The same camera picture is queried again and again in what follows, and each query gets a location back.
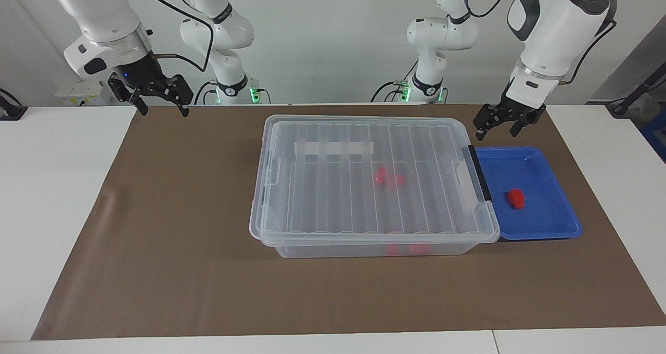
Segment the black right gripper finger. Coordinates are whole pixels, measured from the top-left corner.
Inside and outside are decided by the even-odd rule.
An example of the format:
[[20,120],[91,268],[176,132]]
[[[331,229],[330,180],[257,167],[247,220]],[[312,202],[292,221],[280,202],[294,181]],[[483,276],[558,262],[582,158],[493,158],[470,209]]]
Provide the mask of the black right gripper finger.
[[133,105],[143,116],[147,114],[148,106],[142,99],[140,90],[129,91],[118,75],[110,75],[108,86],[118,101]]
[[182,117],[189,115],[189,105],[194,94],[185,77],[181,74],[166,79],[165,100],[176,105]]

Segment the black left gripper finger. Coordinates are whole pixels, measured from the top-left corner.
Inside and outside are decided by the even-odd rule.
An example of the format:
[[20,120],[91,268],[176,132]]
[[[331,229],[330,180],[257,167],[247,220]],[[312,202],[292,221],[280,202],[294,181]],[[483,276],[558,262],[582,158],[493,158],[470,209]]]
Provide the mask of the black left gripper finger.
[[506,117],[506,108],[500,104],[485,104],[473,119],[473,126],[476,129],[476,139],[482,141],[488,131],[503,124]]
[[544,112],[545,109],[536,109],[527,114],[520,114],[518,116],[518,119],[511,126],[510,129],[511,136],[516,137],[527,126],[531,124],[536,124]]

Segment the blue plastic tray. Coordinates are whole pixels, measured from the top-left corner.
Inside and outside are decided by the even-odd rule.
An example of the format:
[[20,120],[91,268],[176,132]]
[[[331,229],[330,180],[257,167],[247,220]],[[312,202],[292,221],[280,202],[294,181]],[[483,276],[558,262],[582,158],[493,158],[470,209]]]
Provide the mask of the blue plastic tray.
[[[580,219],[541,150],[535,147],[479,147],[500,236],[506,241],[540,241],[581,236]],[[514,210],[506,193],[523,190],[526,206]]]

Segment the white power strip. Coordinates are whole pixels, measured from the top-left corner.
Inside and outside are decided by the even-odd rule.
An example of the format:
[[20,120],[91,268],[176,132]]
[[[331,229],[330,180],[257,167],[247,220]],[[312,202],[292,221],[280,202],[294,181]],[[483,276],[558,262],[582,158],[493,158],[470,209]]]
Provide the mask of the white power strip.
[[107,106],[111,102],[110,94],[102,81],[81,81],[57,84],[54,97],[62,105]]

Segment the black stand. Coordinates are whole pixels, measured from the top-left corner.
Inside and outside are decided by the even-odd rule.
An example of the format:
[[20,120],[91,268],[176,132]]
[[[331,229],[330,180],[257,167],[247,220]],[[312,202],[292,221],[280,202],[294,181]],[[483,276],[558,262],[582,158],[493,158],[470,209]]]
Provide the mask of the black stand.
[[649,93],[666,83],[666,61],[664,61],[645,81],[634,89],[628,96],[612,100],[606,104],[606,109],[614,118],[625,117],[628,108],[646,93]]

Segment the blue crate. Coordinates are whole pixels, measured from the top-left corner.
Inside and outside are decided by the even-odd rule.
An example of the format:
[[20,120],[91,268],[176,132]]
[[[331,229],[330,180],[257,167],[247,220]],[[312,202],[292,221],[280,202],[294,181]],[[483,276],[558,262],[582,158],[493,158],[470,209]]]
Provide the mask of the blue crate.
[[639,128],[647,143],[666,163],[666,109]]

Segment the brown table mat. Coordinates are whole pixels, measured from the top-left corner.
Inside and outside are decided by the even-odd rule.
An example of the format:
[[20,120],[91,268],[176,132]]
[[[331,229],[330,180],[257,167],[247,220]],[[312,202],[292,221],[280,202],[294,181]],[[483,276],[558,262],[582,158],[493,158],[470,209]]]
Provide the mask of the brown table mat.
[[33,339],[537,330],[666,325],[548,115],[488,145],[554,164],[580,238],[463,255],[284,259],[249,232],[274,114],[450,117],[473,105],[167,107],[133,117]]

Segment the black clamp mount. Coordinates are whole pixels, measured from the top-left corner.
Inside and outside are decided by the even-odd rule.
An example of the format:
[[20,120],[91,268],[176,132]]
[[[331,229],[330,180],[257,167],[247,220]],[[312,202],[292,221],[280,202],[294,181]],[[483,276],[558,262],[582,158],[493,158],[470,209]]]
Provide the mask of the black clamp mount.
[[12,93],[0,87],[0,121],[19,121],[27,109]]

